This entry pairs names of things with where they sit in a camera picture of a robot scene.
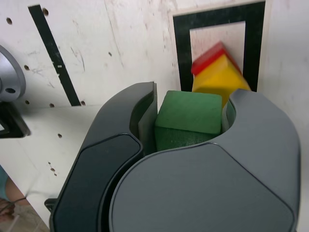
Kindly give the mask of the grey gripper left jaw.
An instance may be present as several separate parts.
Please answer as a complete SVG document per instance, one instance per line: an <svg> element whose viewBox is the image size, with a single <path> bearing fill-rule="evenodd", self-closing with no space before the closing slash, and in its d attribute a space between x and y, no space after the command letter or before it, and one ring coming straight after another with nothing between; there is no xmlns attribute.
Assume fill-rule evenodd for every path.
<svg viewBox="0 0 309 232"><path fill-rule="evenodd" d="M106 232L113 191L123 174L156 150L157 86L133 84L98 111L56 199L53 232Z"/></svg>

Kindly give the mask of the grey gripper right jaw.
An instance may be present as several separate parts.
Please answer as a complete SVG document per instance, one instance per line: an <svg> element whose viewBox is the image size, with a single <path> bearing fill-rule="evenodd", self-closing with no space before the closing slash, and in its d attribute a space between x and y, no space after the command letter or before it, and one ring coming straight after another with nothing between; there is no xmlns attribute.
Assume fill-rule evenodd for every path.
<svg viewBox="0 0 309 232"><path fill-rule="evenodd" d="M287 114L239 89L214 139L148 155L120 179L112 232L293 232L300 205L300 141Z"/></svg>

